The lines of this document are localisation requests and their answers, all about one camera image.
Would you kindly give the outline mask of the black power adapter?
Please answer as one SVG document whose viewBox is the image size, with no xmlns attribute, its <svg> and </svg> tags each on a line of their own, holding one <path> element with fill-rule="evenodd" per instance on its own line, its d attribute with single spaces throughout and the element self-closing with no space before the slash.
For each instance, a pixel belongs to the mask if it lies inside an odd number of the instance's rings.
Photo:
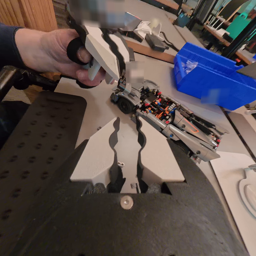
<svg viewBox="0 0 256 256">
<path fill-rule="evenodd" d="M 163 53 L 165 50 L 169 49 L 169 46 L 162 42 L 157 36 L 153 34 L 146 34 L 146 42 L 149 44 L 150 48 L 154 51 Z"/>
</svg>

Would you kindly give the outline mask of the teal storage box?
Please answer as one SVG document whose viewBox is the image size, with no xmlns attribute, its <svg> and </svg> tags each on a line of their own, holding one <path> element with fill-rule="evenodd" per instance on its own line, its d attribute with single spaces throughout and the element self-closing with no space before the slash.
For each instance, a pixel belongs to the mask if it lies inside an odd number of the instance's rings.
<svg viewBox="0 0 256 256">
<path fill-rule="evenodd" d="M 186 15 L 186 13 L 181 13 L 177 19 L 173 21 L 173 25 L 178 27 L 185 27 L 190 22 L 190 17 Z"/>
</svg>

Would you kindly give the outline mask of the green bag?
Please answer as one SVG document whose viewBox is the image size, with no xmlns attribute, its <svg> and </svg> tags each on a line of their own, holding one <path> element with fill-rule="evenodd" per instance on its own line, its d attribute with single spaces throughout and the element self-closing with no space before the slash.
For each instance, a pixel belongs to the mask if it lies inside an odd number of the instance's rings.
<svg viewBox="0 0 256 256">
<path fill-rule="evenodd" d="M 234 40 L 250 22 L 251 19 L 248 18 L 248 14 L 241 13 L 233 20 L 226 31 L 229 32 L 229 36 Z"/>
</svg>

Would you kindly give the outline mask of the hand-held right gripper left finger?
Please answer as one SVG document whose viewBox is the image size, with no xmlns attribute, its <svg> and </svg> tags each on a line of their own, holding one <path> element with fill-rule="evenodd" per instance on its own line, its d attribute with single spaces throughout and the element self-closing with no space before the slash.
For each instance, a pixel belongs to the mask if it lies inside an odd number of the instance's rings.
<svg viewBox="0 0 256 256">
<path fill-rule="evenodd" d="M 90 182 L 93 185 L 123 186 L 123 177 L 118 165 L 115 146 L 120 129 L 120 118 L 115 117 L 90 137 L 70 177 L 70 180 Z"/>
</svg>

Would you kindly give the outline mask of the black metal frame post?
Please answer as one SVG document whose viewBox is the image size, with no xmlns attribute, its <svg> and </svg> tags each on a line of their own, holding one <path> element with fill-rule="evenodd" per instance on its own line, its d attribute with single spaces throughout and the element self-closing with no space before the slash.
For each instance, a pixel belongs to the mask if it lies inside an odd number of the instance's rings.
<svg viewBox="0 0 256 256">
<path fill-rule="evenodd" d="M 242 32 L 232 40 L 228 47 L 223 51 L 222 56 L 226 58 L 232 57 L 242 45 L 246 44 L 256 32 L 256 16 L 253 15 L 251 22 L 242 30 Z"/>
</svg>

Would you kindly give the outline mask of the blue plastic storage bin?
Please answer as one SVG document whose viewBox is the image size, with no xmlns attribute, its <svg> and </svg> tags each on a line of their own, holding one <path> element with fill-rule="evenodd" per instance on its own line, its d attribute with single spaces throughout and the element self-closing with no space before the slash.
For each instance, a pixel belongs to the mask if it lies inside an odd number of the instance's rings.
<svg viewBox="0 0 256 256">
<path fill-rule="evenodd" d="M 181 62 L 198 62 L 185 74 Z M 255 79 L 239 74 L 243 68 L 235 61 L 187 42 L 174 58 L 174 76 L 178 91 L 233 111 L 256 100 Z"/>
</svg>

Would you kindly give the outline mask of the person's left hand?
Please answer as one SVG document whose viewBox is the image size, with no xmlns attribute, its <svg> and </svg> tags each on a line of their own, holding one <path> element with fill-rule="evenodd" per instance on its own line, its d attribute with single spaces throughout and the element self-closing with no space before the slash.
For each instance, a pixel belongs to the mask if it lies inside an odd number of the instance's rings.
<svg viewBox="0 0 256 256">
<path fill-rule="evenodd" d="M 78 79 L 87 86 L 98 86 L 105 79 L 103 68 L 90 81 L 88 70 L 72 62 L 67 56 L 68 44 L 77 37 L 78 33 L 73 29 L 42 32 L 23 28 L 17 30 L 15 42 L 26 67 L 41 73 L 59 72 Z"/>
</svg>

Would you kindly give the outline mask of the wooden slat panel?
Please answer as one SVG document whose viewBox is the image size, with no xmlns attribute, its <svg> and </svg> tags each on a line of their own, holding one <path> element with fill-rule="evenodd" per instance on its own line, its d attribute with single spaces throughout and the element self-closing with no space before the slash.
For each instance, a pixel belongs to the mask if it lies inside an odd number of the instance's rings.
<svg viewBox="0 0 256 256">
<path fill-rule="evenodd" d="M 45 32 L 58 28 L 51 0 L 1 0 L 0 22 Z"/>
</svg>

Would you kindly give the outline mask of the clear plastic bag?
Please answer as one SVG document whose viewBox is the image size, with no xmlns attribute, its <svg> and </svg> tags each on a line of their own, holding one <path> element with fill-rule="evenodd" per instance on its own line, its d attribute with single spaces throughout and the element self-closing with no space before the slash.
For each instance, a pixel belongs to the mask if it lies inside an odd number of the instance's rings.
<svg viewBox="0 0 256 256">
<path fill-rule="evenodd" d="M 198 62 L 192 62 L 190 60 L 187 60 L 186 63 L 181 62 L 181 66 L 185 74 L 190 73 L 194 68 L 198 66 Z"/>
</svg>

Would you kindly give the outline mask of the shiny silver object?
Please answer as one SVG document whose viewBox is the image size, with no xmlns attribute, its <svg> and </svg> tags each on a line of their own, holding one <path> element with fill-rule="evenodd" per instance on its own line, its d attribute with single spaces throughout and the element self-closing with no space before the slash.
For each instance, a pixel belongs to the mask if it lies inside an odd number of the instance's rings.
<svg viewBox="0 0 256 256">
<path fill-rule="evenodd" d="M 141 19 L 138 18 L 137 16 L 129 13 L 129 12 L 125 12 L 124 15 L 124 31 L 134 31 L 138 25 L 141 23 Z"/>
</svg>

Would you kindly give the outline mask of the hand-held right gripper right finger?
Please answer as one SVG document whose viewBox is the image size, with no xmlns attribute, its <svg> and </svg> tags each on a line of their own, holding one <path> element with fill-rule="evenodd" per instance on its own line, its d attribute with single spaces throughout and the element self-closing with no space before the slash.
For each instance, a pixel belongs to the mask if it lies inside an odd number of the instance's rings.
<svg viewBox="0 0 256 256">
<path fill-rule="evenodd" d="M 142 184 L 162 185 L 164 182 L 184 182 L 185 177 L 164 135 L 147 123 L 136 118 L 138 143 L 137 178 Z"/>
</svg>

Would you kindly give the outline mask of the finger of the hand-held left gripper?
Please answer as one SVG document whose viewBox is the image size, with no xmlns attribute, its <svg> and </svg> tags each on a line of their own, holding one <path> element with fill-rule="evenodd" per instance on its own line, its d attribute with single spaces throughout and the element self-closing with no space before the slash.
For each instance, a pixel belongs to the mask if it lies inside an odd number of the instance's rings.
<svg viewBox="0 0 256 256">
<path fill-rule="evenodd" d="M 85 26 L 89 34 L 91 34 L 91 42 L 95 47 L 94 58 L 100 66 L 105 70 L 107 75 L 107 84 L 113 80 L 118 81 L 118 68 L 115 55 L 111 52 L 109 45 L 104 40 L 104 28 Z"/>
<path fill-rule="evenodd" d="M 135 61 L 134 51 L 132 48 L 128 47 L 126 40 L 120 34 L 118 29 L 104 28 L 104 40 L 116 57 L 119 72 L 117 80 L 119 80 L 125 75 L 126 63 Z"/>
</svg>

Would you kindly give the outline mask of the white plastic stand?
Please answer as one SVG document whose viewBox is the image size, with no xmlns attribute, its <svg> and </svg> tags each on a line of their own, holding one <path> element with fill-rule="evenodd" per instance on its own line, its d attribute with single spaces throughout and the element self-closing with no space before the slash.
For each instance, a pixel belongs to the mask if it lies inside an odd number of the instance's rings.
<svg viewBox="0 0 256 256">
<path fill-rule="evenodd" d="M 160 36 L 162 23 L 160 20 L 154 18 L 151 21 L 141 21 L 140 24 L 133 30 L 133 32 L 139 36 L 143 41 L 147 34 L 156 36 L 160 41 L 164 41 L 164 38 Z"/>
</svg>

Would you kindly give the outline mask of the grey lego car model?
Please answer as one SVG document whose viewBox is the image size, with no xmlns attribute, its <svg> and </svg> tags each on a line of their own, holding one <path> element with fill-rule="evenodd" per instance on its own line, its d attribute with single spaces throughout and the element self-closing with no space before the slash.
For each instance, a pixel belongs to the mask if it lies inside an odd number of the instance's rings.
<svg viewBox="0 0 256 256">
<path fill-rule="evenodd" d="M 159 85 L 151 80 L 126 84 L 120 91 L 112 89 L 111 101 L 124 114 L 132 114 L 178 144 L 189 157 L 200 162 L 220 158 L 217 148 L 222 136 L 229 131 L 193 113 L 185 105 L 162 94 Z"/>
</svg>

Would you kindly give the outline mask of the person's left forearm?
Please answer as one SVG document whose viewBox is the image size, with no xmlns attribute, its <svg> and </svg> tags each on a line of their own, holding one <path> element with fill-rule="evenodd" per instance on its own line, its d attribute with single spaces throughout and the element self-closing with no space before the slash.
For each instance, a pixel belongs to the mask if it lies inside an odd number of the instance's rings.
<svg viewBox="0 0 256 256">
<path fill-rule="evenodd" d="M 18 51 L 15 35 L 21 27 L 0 23 L 0 70 L 4 66 L 26 68 Z"/>
</svg>

